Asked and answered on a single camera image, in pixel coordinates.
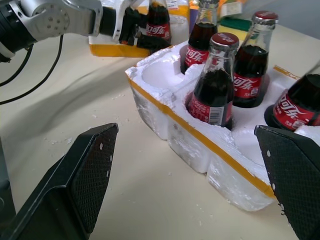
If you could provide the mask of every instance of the white styrofoam box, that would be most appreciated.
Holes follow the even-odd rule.
[[[123,8],[124,0],[100,0],[105,7],[114,8],[117,14],[120,14],[120,8]],[[188,0],[177,0],[179,6],[188,6]],[[145,0],[140,7],[148,7],[149,0]],[[170,14],[170,28],[171,28],[171,44],[177,45],[189,38],[189,22],[187,16],[171,15]],[[98,36],[89,36],[89,43],[91,45],[119,45],[114,42],[113,38],[107,35],[99,34]]]
[[[184,42],[158,51],[126,71],[135,84],[170,110],[170,114],[165,115],[155,105],[147,104],[149,100],[134,89],[139,113],[158,136],[167,137],[169,146],[189,166],[199,173],[207,172],[208,182],[231,204],[246,211],[258,211],[271,204],[274,199],[262,192],[261,184],[266,188],[269,186],[269,189],[271,186],[254,129],[256,125],[266,125],[266,108],[275,104],[295,80],[269,68],[263,86],[265,96],[259,106],[233,107],[231,131],[225,127],[209,125],[193,118],[186,108],[188,97],[203,69],[203,65],[193,65],[185,75],[181,73],[180,65],[184,62],[187,45]],[[196,134],[197,137],[193,135],[194,130],[203,136],[203,142],[199,140],[199,134]],[[310,137],[320,144],[320,127],[302,126],[296,133]],[[237,166],[230,159],[246,170],[246,177],[239,173],[242,170],[236,170]],[[257,187],[252,184],[254,178],[260,180],[259,189],[256,183]]]
[[[186,51],[187,42],[162,49],[139,61],[135,67],[129,68],[126,74],[161,104],[169,106],[172,102],[170,100],[172,93],[190,80],[196,79],[201,72],[201,68],[195,65],[190,67],[185,75],[181,73],[181,61],[184,61]],[[132,91],[142,120],[162,140],[167,140],[167,116],[136,90],[132,89]]]

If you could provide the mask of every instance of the green sponge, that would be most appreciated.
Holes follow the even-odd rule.
[[[248,32],[251,26],[251,21],[231,17],[224,17],[220,20],[220,25]]]

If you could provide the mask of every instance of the table surface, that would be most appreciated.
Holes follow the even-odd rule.
[[[1,87],[0,100],[35,86],[51,67],[58,43],[58,38],[37,43],[20,76]],[[0,64],[1,81],[24,54]],[[282,26],[274,31],[270,66],[301,76],[319,56],[320,40]],[[86,37],[66,35],[49,80],[31,95],[1,106],[0,136],[16,210],[68,151],[68,140],[90,127],[117,122],[110,182],[91,240],[297,239],[276,203],[251,213],[230,205],[141,121],[124,73],[138,60],[92,56]]]

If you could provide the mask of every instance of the coca-cola bottle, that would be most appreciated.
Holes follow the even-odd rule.
[[[185,55],[185,72],[193,64],[204,64],[209,56],[211,37],[218,32],[217,8],[219,0],[200,0],[199,12],[189,38]]]
[[[238,46],[239,39],[231,33],[212,36],[209,57],[187,107],[194,118],[232,128],[233,73]]]
[[[171,43],[170,16],[166,0],[150,0],[146,35],[160,37]]]
[[[266,109],[264,119],[270,127],[289,131],[320,126],[320,62]]]
[[[270,40],[277,22],[278,15],[271,11],[257,11],[252,16],[251,28],[235,56],[234,106],[253,108],[260,104]]]

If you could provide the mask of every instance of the black cable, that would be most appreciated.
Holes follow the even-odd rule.
[[[31,94],[32,92],[34,92],[35,90],[37,90],[42,84],[44,84],[48,78],[50,77],[51,73],[53,72],[53,70],[55,69],[58,61],[59,61],[59,58],[60,58],[60,55],[61,55],[61,51],[62,51],[62,43],[63,43],[63,40],[64,40],[64,36],[61,35],[60,36],[60,42],[59,42],[59,50],[58,50],[58,54],[54,60],[54,63],[52,65],[52,67],[50,68],[49,72],[47,73],[47,75],[44,77],[44,79],[39,82],[35,87],[33,87],[32,89],[30,89],[29,91],[25,92],[24,94],[21,94],[19,96],[16,96],[14,98],[11,98],[11,99],[8,99],[8,100],[5,100],[5,101],[0,101],[0,105],[4,105],[4,104],[8,104],[8,103],[12,103],[13,101],[16,101],[16,100],[19,100],[19,99],[22,99],[23,97]]]
[[[26,52],[26,55],[25,55],[25,58],[23,60],[23,62],[21,63],[20,67],[18,68],[18,70],[8,79],[8,80],[5,80],[3,82],[0,83],[0,87],[4,86],[4,85],[7,85],[8,83],[12,82],[20,73],[21,71],[24,69],[24,67],[26,66],[29,58],[30,58],[30,55],[31,55],[31,52],[32,52],[32,48],[34,47],[34,45],[32,44],[28,51]]]

